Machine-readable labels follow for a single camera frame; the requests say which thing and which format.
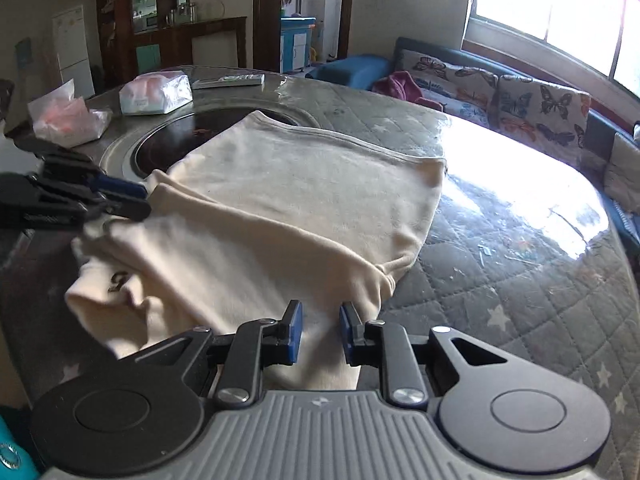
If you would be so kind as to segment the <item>grey remote control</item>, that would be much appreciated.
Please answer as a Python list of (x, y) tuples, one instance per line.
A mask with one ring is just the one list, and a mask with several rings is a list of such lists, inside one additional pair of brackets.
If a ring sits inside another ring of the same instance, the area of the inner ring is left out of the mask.
[(222, 89), (235, 87), (261, 87), (265, 83), (263, 74), (242, 74), (222, 76), (214, 79), (199, 79), (193, 81), (193, 90)]

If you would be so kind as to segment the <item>right butterfly cushion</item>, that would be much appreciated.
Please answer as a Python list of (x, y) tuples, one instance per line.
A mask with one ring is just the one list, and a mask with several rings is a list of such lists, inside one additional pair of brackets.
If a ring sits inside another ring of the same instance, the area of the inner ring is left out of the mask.
[(501, 76), (491, 103), (498, 133), (578, 169), (591, 96), (570, 87), (523, 76)]

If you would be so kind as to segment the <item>black induction cooktop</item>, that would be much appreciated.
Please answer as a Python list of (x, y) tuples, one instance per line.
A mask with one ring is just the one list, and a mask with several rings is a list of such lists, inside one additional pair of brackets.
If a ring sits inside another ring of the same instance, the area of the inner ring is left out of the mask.
[[(256, 112), (254, 107), (223, 107), (166, 122), (134, 144), (127, 156), (130, 169), (140, 178), (146, 178), (153, 170), (166, 171), (253, 112)], [(258, 108), (258, 112), (287, 125), (302, 124), (292, 116), (274, 110)]]

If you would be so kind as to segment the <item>cream sweatshirt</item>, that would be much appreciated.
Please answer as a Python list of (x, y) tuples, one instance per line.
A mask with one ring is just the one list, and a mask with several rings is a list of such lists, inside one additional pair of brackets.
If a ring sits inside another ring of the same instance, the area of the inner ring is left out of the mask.
[(416, 263), (445, 174), (440, 157), (249, 114), (146, 178), (148, 218), (85, 226), (66, 304), (123, 358), (198, 325), (231, 334), (298, 300), (298, 360), (270, 367), (268, 379), (355, 388), (338, 310), (348, 301), (363, 321), (378, 316)]

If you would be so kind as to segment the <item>grey plain cushion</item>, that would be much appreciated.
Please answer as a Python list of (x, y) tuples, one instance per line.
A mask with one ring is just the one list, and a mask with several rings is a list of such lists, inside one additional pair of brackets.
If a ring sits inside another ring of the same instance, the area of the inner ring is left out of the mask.
[(618, 133), (605, 169), (604, 189), (627, 210), (639, 207), (639, 148)]

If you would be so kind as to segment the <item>left butterfly cushion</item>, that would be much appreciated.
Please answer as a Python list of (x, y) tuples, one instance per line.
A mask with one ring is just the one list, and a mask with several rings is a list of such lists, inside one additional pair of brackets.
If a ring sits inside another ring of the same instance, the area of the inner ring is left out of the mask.
[(445, 113), (490, 127), (489, 112), (499, 81), (494, 73), (410, 50), (400, 52), (396, 68), (408, 72), (422, 96), (439, 102)]

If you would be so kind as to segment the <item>window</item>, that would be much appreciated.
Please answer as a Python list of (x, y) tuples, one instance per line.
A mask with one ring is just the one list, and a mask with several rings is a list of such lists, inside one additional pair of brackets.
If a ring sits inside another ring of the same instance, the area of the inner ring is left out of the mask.
[(472, 14), (639, 94), (639, 0), (473, 0)]

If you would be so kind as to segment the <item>butterfly cushion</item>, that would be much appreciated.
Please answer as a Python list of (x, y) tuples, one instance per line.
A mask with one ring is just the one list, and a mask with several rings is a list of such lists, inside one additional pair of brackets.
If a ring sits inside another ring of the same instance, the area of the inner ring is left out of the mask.
[(570, 87), (523, 76), (501, 76), (491, 103), (498, 133), (578, 169), (591, 96)]
[(439, 102), (445, 113), (490, 127), (489, 112), (499, 81), (494, 73), (410, 50), (400, 52), (396, 68), (408, 72), (422, 96)]

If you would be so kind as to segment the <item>magenta cloth on sofa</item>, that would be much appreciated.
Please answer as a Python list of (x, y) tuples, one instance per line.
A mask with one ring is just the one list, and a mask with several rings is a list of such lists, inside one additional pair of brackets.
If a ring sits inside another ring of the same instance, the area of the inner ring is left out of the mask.
[(444, 110), (441, 102), (427, 99), (422, 94), (420, 87), (406, 70), (398, 70), (375, 81), (371, 90), (374, 93), (382, 94), (382, 96), (390, 96), (391, 98), (427, 107), (431, 110), (438, 110), (439, 112)]

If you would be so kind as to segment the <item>opened pink tissue pack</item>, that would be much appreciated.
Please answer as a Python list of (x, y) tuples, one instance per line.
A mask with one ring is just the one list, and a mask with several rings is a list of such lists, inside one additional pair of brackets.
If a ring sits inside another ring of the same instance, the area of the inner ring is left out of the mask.
[(76, 98), (73, 79), (29, 102), (27, 109), (35, 136), (62, 148), (99, 140), (113, 118), (109, 108), (89, 108), (84, 98)]

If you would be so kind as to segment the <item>dark wooden sideboard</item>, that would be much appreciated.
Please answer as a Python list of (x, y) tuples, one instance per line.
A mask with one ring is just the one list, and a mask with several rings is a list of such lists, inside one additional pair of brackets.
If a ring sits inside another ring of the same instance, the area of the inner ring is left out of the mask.
[(167, 26), (133, 34), (127, 42), (127, 57), (122, 60), (122, 78), (130, 80), (140, 74), (136, 49), (157, 44), (160, 47), (160, 67), (169, 68), (193, 64), (192, 40), (205, 36), (233, 32), (239, 68), (247, 68), (246, 16)]

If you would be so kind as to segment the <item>white refrigerator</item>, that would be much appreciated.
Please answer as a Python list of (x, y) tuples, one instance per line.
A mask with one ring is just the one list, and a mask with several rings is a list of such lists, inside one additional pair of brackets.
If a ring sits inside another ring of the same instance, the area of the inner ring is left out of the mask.
[(74, 6), (55, 14), (52, 18), (52, 37), (62, 83), (74, 82), (76, 98), (81, 96), (89, 99), (94, 96), (84, 7)]

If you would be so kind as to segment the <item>blue corner sofa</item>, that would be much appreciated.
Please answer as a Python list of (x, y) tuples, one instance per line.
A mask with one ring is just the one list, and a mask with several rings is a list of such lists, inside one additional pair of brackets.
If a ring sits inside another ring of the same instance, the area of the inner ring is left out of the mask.
[(639, 249), (639, 147), (598, 113), (583, 91), (462, 50), (400, 37), (392, 58), (356, 55), (315, 67), (309, 78), (427, 101), (565, 162), (600, 192), (623, 244)]

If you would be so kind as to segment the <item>blue white cabinet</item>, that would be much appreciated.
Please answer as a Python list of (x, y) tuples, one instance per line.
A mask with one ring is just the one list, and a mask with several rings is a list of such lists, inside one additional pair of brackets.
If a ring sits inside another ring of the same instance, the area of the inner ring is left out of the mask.
[(310, 64), (311, 35), (316, 19), (311, 16), (281, 18), (280, 72), (294, 73)]

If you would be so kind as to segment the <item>pink white tissue pack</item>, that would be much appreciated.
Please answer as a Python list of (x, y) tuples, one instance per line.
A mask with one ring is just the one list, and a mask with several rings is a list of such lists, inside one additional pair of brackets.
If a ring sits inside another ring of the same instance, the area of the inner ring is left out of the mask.
[(193, 101), (189, 77), (182, 70), (139, 75), (118, 96), (123, 115), (167, 115)]

